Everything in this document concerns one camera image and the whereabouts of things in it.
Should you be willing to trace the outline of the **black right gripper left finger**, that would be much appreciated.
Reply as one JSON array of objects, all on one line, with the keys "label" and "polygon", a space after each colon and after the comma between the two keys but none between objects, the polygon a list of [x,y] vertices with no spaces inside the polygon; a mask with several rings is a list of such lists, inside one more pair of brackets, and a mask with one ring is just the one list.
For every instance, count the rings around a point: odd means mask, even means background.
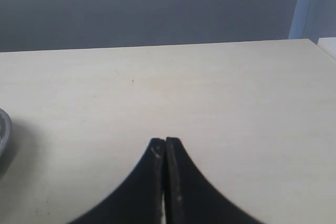
[{"label": "black right gripper left finger", "polygon": [[165,140],[153,138],[127,178],[71,223],[161,223]]}]

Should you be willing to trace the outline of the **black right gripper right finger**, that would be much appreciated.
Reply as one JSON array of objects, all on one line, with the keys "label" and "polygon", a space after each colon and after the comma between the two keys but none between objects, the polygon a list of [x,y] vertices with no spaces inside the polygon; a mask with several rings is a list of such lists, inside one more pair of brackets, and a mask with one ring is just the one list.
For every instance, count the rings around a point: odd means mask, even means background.
[{"label": "black right gripper right finger", "polygon": [[204,177],[179,138],[165,144],[166,223],[261,223]]}]

